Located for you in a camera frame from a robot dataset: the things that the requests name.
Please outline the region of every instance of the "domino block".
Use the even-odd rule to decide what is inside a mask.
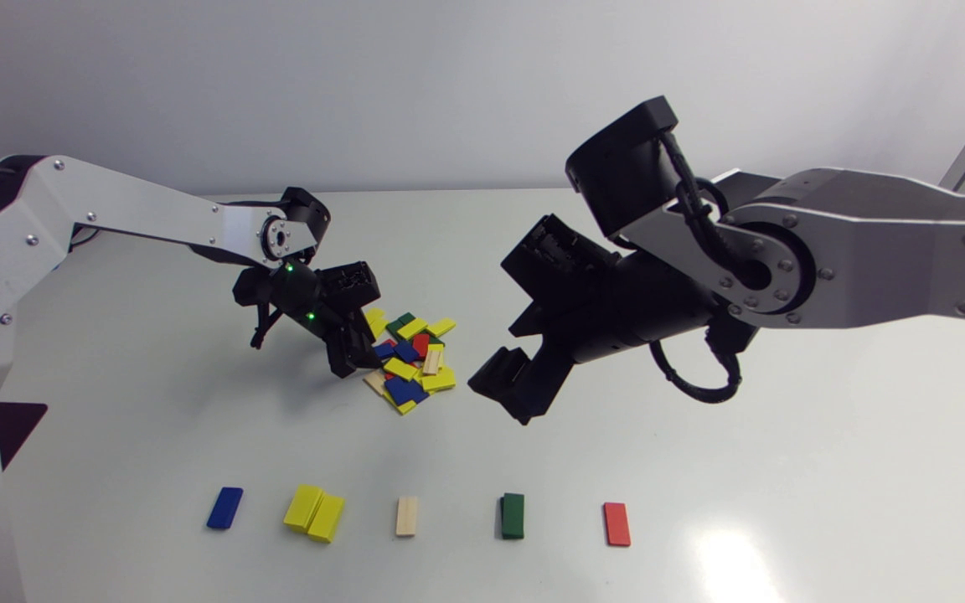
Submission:
[[[452,368],[440,367],[437,370],[437,374],[424,375],[424,378],[419,380],[422,384],[422,388],[428,394],[433,394],[434,392],[441,392],[442,389],[450,389],[457,385],[457,376],[452,372]]]
[[[390,361],[386,363],[385,369],[386,373],[395,374],[404,381],[411,381],[416,371],[416,367],[409,363],[401,362],[399,358],[390,358]]]
[[[344,508],[343,497],[324,496],[315,511],[315,518],[311,520],[311,527],[307,528],[307,537],[315,542],[332,543]]]
[[[412,347],[415,348],[418,358],[424,358],[426,356],[426,348],[430,346],[430,336],[426,335],[425,332],[417,333],[416,336],[412,338]]]
[[[410,341],[398,343],[397,346],[394,346],[394,353],[397,354],[397,358],[405,360],[407,363],[414,363],[419,358],[419,352],[416,352]]]
[[[214,500],[210,518],[207,518],[207,527],[214,530],[229,530],[233,524],[233,518],[237,515],[240,497],[244,495],[244,488],[222,488],[218,499]]]
[[[405,323],[402,328],[397,329],[397,335],[400,335],[404,339],[412,339],[414,336],[419,335],[422,329],[426,328],[426,321],[422,319],[415,319],[413,321]]]
[[[379,360],[384,360],[394,355],[394,347],[390,343],[379,343],[374,347],[374,352],[379,355]]]
[[[623,502],[601,505],[606,515],[606,541],[609,546],[632,546],[632,535],[627,529],[627,508]]]
[[[288,511],[285,512],[282,522],[294,532],[307,533],[307,527],[311,526],[324,493],[318,486],[307,484],[297,486],[296,495],[292,496],[292,502],[288,503]]]
[[[445,335],[446,332],[452,331],[452,328],[456,325],[456,321],[441,319],[434,324],[426,325],[426,332],[431,333],[434,337],[440,337]]]
[[[437,370],[441,367],[442,354],[441,348],[435,349],[434,346],[430,347],[430,350],[426,352],[426,360],[422,363],[422,373],[424,375],[437,374]]]
[[[395,534],[399,537],[414,537],[418,511],[419,497],[399,497],[397,499],[397,528],[395,528]]]
[[[386,371],[379,369],[373,370],[371,373],[364,375],[364,383],[374,389],[376,394],[379,396],[385,396],[386,394]]]
[[[524,538],[524,495],[506,492],[501,497],[501,538]]]

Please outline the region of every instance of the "table surface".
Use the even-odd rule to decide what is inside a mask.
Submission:
[[[723,405],[640,348],[575,368],[522,427],[466,385],[528,302],[498,263],[541,214],[600,240],[585,204],[321,196],[315,266],[367,260],[387,313],[458,320],[461,385],[398,416],[290,321],[249,348],[236,267],[104,233],[24,298],[0,394],[50,407],[5,474],[30,603],[965,600],[964,322],[761,332]],[[720,383],[701,335],[667,352]],[[333,544],[281,523],[300,483],[348,500]],[[218,532],[222,486],[245,495]],[[522,541],[495,538],[503,492],[526,495]],[[404,495],[413,539],[394,537]],[[605,545],[606,501],[630,549]]]

